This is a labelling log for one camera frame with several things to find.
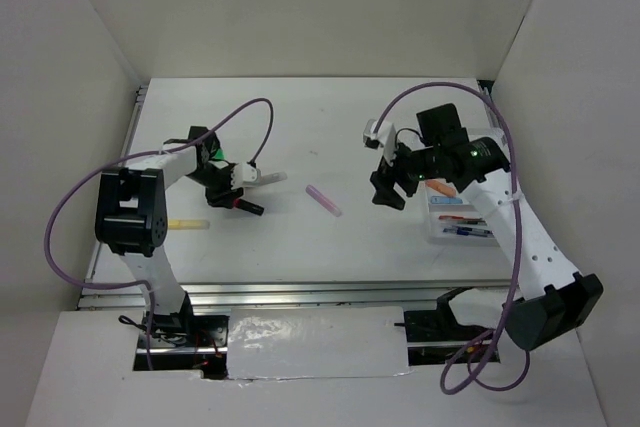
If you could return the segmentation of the blue translucent highlighter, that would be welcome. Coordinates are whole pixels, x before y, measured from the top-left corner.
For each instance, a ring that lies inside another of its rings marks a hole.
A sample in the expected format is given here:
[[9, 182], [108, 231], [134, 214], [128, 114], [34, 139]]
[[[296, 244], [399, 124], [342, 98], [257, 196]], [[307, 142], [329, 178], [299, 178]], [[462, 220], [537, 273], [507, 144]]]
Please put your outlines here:
[[465, 201], [459, 197], [431, 196], [429, 202], [432, 205], [464, 205]]

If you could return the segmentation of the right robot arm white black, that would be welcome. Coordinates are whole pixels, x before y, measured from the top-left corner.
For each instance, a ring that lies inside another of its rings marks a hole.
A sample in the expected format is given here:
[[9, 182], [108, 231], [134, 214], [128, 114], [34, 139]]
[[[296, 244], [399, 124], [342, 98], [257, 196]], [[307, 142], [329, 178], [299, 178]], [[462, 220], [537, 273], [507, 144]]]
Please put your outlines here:
[[388, 121], [372, 119], [365, 127], [366, 147], [381, 149], [370, 181], [376, 205], [405, 206], [420, 182], [443, 179], [452, 184], [488, 225], [510, 261], [518, 262], [522, 294], [510, 308], [505, 329], [525, 351], [533, 351], [581, 326], [604, 292], [594, 275], [584, 275], [561, 252], [513, 178], [513, 164], [491, 137], [472, 139], [457, 109], [445, 104], [418, 113], [424, 148], [397, 141]]

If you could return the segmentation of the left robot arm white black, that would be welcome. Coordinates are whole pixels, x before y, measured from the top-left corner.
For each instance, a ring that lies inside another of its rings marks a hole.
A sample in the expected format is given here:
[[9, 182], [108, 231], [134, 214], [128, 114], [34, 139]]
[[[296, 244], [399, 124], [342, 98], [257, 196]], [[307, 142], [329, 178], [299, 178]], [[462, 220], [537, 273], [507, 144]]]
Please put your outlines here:
[[198, 145], [191, 141], [206, 129], [193, 126], [185, 139], [165, 144], [166, 153], [127, 167], [104, 170], [100, 176], [95, 233], [127, 266], [145, 300], [143, 327], [184, 346], [197, 335], [197, 321], [188, 293], [176, 280], [164, 242], [169, 230], [166, 191], [186, 177], [205, 189], [213, 208], [244, 208], [244, 189], [234, 185], [236, 163], [216, 157], [221, 150], [213, 134]]

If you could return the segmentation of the pink black highlighter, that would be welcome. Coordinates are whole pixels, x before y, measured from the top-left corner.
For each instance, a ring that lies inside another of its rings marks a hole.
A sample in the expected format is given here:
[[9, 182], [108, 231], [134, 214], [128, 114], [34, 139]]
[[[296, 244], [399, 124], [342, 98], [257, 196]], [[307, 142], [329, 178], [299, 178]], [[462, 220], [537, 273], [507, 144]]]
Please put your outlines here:
[[233, 207], [257, 216], [262, 216], [264, 213], [264, 208], [262, 206], [246, 201], [242, 198], [235, 199], [233, 202]]

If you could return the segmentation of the orange translucent highlighter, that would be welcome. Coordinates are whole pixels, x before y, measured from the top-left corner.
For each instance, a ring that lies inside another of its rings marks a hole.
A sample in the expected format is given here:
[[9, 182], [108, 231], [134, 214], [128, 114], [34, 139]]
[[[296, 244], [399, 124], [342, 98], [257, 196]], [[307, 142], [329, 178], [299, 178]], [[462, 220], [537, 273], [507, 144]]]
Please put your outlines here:
[[446, 183], [440, 182], [439, 180], [435, 180], [435, 179], [427, 180], [426, 186], [440, 193], [441, 195], [449, 198], [454, 198], [457, 196], [457, 191], [454, 187], [451, 187]]

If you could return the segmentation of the red pen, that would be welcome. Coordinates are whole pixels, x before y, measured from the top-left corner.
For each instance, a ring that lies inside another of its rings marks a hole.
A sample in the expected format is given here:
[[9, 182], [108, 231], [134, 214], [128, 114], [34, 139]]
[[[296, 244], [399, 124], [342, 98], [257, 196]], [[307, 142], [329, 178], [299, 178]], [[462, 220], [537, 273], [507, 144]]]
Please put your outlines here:
[[469, 225], [486, 225], [486, 221], [480, 217], [467, 217], [467, 216], [454, 216], [454, 215], [440, 215], [438, 217], [440, 221], [451, 221]]

